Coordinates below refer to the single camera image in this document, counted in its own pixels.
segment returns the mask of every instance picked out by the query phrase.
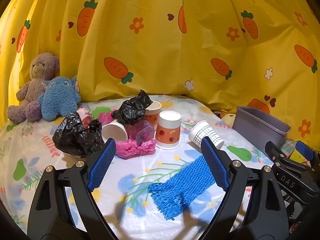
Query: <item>gray container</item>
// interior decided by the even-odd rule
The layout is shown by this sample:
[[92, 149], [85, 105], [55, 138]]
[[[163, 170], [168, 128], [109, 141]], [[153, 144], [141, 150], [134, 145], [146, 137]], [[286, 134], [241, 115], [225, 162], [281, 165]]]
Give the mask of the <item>gray container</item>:
[[232, 128], [264, 154], [268, 141], [280, 147], [291, 129], [289, 125], [272, 115], [246, 106], [237, 106]]

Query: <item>black plastic bag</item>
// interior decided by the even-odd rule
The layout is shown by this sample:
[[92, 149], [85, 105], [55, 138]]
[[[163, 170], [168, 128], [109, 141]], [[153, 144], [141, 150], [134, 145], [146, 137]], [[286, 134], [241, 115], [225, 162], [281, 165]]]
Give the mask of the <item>black plastic bag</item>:
[[119, 123], [134, 125], [144, 118], [146, 108], [152, 104], [151, 99], [145, 91], [140, 90], [139, 95], [122, 103], [119, 110], [114, 111], [111, 116]]
[[55, 131], [52, 141], [57, 149], [76, 156], [90, 155], [102, 149], [102, 125], [92, 120], [85, 129], [77, 112], [68, 114]]

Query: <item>blue plush toy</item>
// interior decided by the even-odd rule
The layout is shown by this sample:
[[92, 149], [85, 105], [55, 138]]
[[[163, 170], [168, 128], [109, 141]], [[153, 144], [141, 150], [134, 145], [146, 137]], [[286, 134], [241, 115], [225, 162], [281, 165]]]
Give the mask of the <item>blue plush toy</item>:
[[81, 99], [75, 91], [76, 78], [56, 77], [43, 83], [47, 87], [38, 98], [43, 119], [53, 121], [59, 115], [65, 117], [78, 109]]

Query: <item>orange flower print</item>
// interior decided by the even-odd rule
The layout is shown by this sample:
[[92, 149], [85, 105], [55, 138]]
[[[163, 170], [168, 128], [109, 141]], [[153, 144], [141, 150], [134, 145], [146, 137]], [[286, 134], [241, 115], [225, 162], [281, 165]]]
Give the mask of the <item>orange flower print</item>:
[[143, 21], [142, 17], [140, 19], [139, 18], [134, 18], [133, 19], [133, 24], [130, 25], [129, 29], [130, 30], [134, 30], [134, 33], [138, 34], [139, 30], [144, 28], [144, 25], [142, 24], [142, 21]]
[[302, 26], [308, 26], [308, 24], [303, 20], [301, 13], [294, 12], [296, 15], [298, 22], [301, 23]]
[[234, 29], [229, 27], [229, 32], [227, 33], [227, 37], [231, 39], [231, 41], [235, 41], [236, 38], [239, 38], [238, 29]]
[[305, 137], [306, 134], [310, 134], [310, 126], [311, 126], [311, 122], [307, 122], [306, 119], [302, 120], [302, 124], [301, 126], [298, 128], [298, 131], [301, 132], [301, 137]]

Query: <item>white paper cup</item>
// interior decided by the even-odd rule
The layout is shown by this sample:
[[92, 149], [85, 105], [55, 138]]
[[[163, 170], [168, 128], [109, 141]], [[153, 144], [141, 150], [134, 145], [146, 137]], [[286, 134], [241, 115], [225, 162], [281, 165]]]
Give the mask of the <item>white paper cup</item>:
[[128, 140], [128, 134], [125, 130], [125, 127], [119, 123], [117, 120], [112, 121], [111, 123], [106, 124], [102, 127], [102, 138], [106, 142], [109, 138], [112, 138], [116, 141], [125, 142]]
[[224, 140], [217, 134], [215, 130], [203, 120], [197, 123], [189, 133], [190, 141], [193, 141], [197, 146], [201, 147], [201, 140], [208, 136], [213, 142], [214, 146], [220, 150], [224, 144]]
[[171, 150], [180, 144], [181, 115], [175, 111], [162, 111], [156, 129], [156, 146]]
[[144, 119], [151, 123], [155, 127], [155, 130], [158, 124], [161, 107], [162, 105], [159, 102], [153, 101], [152, 104], [146, 108], [146, 113], [144, 115]]

